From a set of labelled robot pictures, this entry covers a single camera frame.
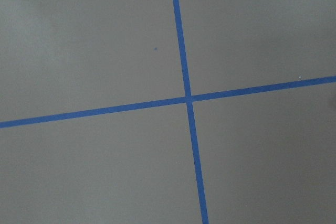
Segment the blue tape grid lines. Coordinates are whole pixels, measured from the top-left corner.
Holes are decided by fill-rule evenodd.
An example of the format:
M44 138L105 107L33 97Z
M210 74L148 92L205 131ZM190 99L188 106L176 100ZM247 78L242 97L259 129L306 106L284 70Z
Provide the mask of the blue tape grid lines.
M5 132L10 131L7 129L15 129L12 131L23 131L28 132L28 130L35 129L37 130L43 130L47 129L47 127L54 127L52 128L54 132L58 130L59 134L63 130L65 132L65 126L66 125L74 125L77 128L74 128L72 131L76 131L77 133L80 133L83 135L84 132L87 132L87 134L93 134L93 136L97 136L99 138L90 138L89 135L86 136L87 140L89 140L88 144L84 145L84 147L73 147L74 151L72 151L74 154L66 154L70 153L70 144L77 144L77 142L81 145L84 144L84 138L77 140L75 139L64 139L60 138L59 140L53 140L51 141L51 133L47 131L47 136L49 138L43 138L41 144L39 144L37 147L39 148L39 152L43 152L44 155L47 155L46 157L42 158L42 154L39 154L37 156L39 160L41 159L42 168L48 168L46 170L47 175L38 175L35 174L35 170L33 170L33 161L28 162L28 160L33 158L33 154L36 156L38 154L38 148L34 147L33 151L28 151L29 148L33 148L33 143L37 144L37 137L33 137L32 133L25 133L26 136L21 137L22 140L16 140L21 141L18 142L20 145L20 148L16 147L14 150L18 153L19 151L23 152L24 154L28 153L28 157L30 159L27 159L27 161L23 161L23 164L18 164L14 166L14 164L8 164L8 166L11 168L8 172L1 171L1 174L3 174L3 184L1 184L3 187L5 186L5 178L8 179L9 182L9 189L4 189L5 193L11 193L10 196L8 196L9 199L14 199L14 193L17 193L19 196L16 196L18 200L15 200L21 204L21 199L23 200L23 196L33 195L33 189L34 195L42 192L42 189L38 188L40 184L42 183L42 179L52 179L52 183L56 183L56 178L58 179L59 176L62 177L62 181L65 179L79 179L79 182L84 182L84 175L92 177L93 182L88 184L90 187L89 189L92 191L93 189L99 189L99 190L105 190L103 192L102 196L98 197L98 203L102 207L108 207L108 210L104 210L102 214L106 214L109 216L110 214L116 212L116 207L121 207L121 196L118 198L116 193L123 193L123 194L130 194L133 193L134 196L132 196L134 199L130 200L129 203L123 203L126 204L126 210L129 213L134 212L135 214L135 207L141 206L144 208L145 203L151 205L159 204L160 209L168 210L169 207L172 207L172 214L170 213L170 210L168 211L168 214L171 217L162 217L163 220L156 220L158 217L153 217L155 220L145 220L150 219L149 217L139 217L140 212L138 214L135 214L135 222L137 223L166 223L168 220L172 223L178 223L179 219L182 217L188 217L186 220L186 223L189 219L196 219L196 222L198 223L201 221L202 223L210 223L209 222L209 213L208 213L208 206L207 206L207 200L206 200L206 191L204 187L204 181L203 181L203 174L202 174L202 158L200 156L200 149L199 149L199 142L198 142L198 136L197 136L197 124L195 119L195 110L194 110L194 103L196 102L204 102L204 101L211 101L211 100L218 100L223 98L232 98L232 97L239 97L239 96L246 96L246 95L252 95L255 93L267 93L267 92L276 92L279 90L290 90L290 89L300 89L302 87L313 87L313 86L320 86L324 84L330 84L335 83L335 75L328 76L328 77L320 77L320 78L313 78L308 80L298 80L298 81L291 81L291 82L284 82L284 83L276 83L276 84L270 84L265 86L257 86L257 87L251 87L251 88L242 88L242 89L236 89L236 90L228 90L228 91L220 91L220 92L211 92L206 94L197 94L192 95L192 89L190 84L190 77L189 77L189 69L188 69L188 58L185 51L185 41L184 41L184 35L183 35L183 23L182 23L182 17L181 17L181 10L180 10L180 3L179 0L172 0L172 5L174 9L174 19L176 24L176 33L177 33L177 43L179 45L179 58L180 58L180 65L181 65L181 72L182 72L182 78L183 78L183 86L184 86L184 96L182 97L176 97L176 98L168 98L163 100L153 100L153 101L146 101L146 102L139 102L139 103L131 103L131 104L123 104L118 106L110 106L106 108L95 108L90 110L83 110L83 111L75 111L75 112L67 112L67 113L58 113L58 114L52 114L52 115L43 115L43 116L36 116L36 117L30 117L30 118L24 118L24 119L16 119L16 120L9 120L1 122L1 134L5 134ZM115 143L117 140L112 140L112 135L110 136L104 136L102 132L107 133L109 131L110 133L113 133L113 130L117 130L117 121L116 123L112 123L113 114L116 113L122 113L120 115L134 115L139 118L139 113L136 111L142 111L144 113L144 119L143 121L146 122L146 124L151 124L151 122L154 123L154 119L149 118L149 112L157 112L161 113L159 114L159 119L163 120L163 122L159 123L159 133L164 130L164 123L168 122L168 117L164 116L164 112L171 112L172 109L180 109L182 110L182 115L186 115L185 118L182 118L180 121L184 123L186 126L186 132L190 134L190 137L184 137L190 139L190 144L188 144L188 148L190 151L184 151L186 147L186 140L173 140L172 136L170 136L171 140L168 139L168 133L164 133L163 140L161 138L157 137L154 140L146 140L143 139L134 139L133 142L131 140L125 140L124 142L121 142L121 140L118 140L120 143L127 143L131 144L134 143L132 149L131 147L127 147L127 151L132 152L139 152L137 156L134 154L128 154L129 152L126 152L127 155L130 155L130 157L127 157L126 154L122 154L121 157L117 157L117 154L113 154L113 152L107 153L107 151L117 151L117 147ZM141 123L140 119L136 118L136 122ZM189 180L186 180L182 178L182 175L179 175L179 177L176 176L173 177L173 172L162 172L159 170L159 168L155 168L156 163L161 165L165 160L163 159L168 154L164 154L166 149L161 147L159 145L159 142L162 142L162 145L165 144L167 146L172 146L174 150L168 151L169 157L167 157L166 162L174 163L176 166L182 166L182 163L179 162L180 159L182 161L187 161L187 168L186 171L189 173L191 171L191 168L189 169L189 163L191 162L191 154L193 156L193 162L194 162L194 170L195 170L195 182L189 182ZM51 144L57 143L60 147L62 147L61 151L59 151L61 154L66 154L66 156L63 158L61 157L55 157L56 161L53 161L51 163L51 151L50 154L47 151L40 151L40 147L42 144L46 145L48 149L47 150L54 150L55 147L51 148ZM100 149L98 149L99 146L103 146L102 151L106 151L105 153L100 152ZM156 179L153 180L158 181L159 185L164 184L165 182L168 185L162 185L158 188L158 193L153 193L152 189L154 190L157 188L157 185L154 185L154 182L151 182L150 179ZM79 182L75 182L74 184L74 190L77 190L79 187ZM61 202L70 202L70 193L67 193L69 195L64 193L65 189L70 190L70 182L62 182L62 186L64 184L64 188L58 189L56 185L51 187L51 191L55 193L59 193L60 200L63 200ZM194 205L196 204L196 199L188 199L187 203L182 203L182 193L183 195L187 194L187 196L194 196L195 188L197 187L197 198L198 198L198 204L199 204L199 212L200 217L196 216L197 214L194 213ZM44 196L48 200L54 200L55 203L52 201L51 203L39 203L42 206L62 206L63 204L65 206L65 203L57 203L60 200L57 199L58 194L56 196L51 197L51 193L46 193L47 196Z

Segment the brown paper table mat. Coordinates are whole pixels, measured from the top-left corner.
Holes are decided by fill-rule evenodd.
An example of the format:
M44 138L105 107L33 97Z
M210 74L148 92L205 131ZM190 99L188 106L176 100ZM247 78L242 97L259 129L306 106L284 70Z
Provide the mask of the brown paper table mat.
M192 95L335 75L335 0L179 3ZM1 122L184 96L172 4L1 0ZM335 83L195 102L194 110L210 223L335 223ZM126 150L134 143L118 140L163 140L164 133L169 140L186 140L184 151L190 151L182 110L164 112L168 122L161 133L160 112L149 112L151 124L143 121L142 111L136 112L139 118L112 115L117 130L102 134L117 140L117 151L107 153L137 156L139 152ZM88 144L87 135L99 138L72 131L74 125L66 125L60 134L52 128L2 133L1 171L30 159L28 153L14 150L25 133L38 139L28 151L49 138L47 131L52 142L84 138L83 145L65 146L70 147L66 154ZM174 149L159 145L166 149L165 160ZM57 143L50 147L55 149L42 144L40 151L51 151L51 163L66 156ZM106 154L102 147L98 149ZM28 162L33 161L35 174L47 175L39 154L48 155L38 148ZM192 154L189 173L186 160L180 159L182 166L166 161L153 166L195 182ZM58 175L55 184L42 179L42 192L34 195L33 189L21 204L17 193L9 199L11 192L4 192L9 189L5 178L1 223L137 223L140 211L139 217L147 216L147 221L171 217L172 207L165 211L150 203L129 213L125 206L133 193L116 193L121 196L117 214L102 214L108 207L101 208L98 197L105 190L91 191L89 176L79 182L62 181ZM58 189L70 182L64 192L70 193L68 204L47 189L48 181ZM74 190L75 182L82 188ZM40 205L55 203L46 193L58 194L56 205L65 206Z

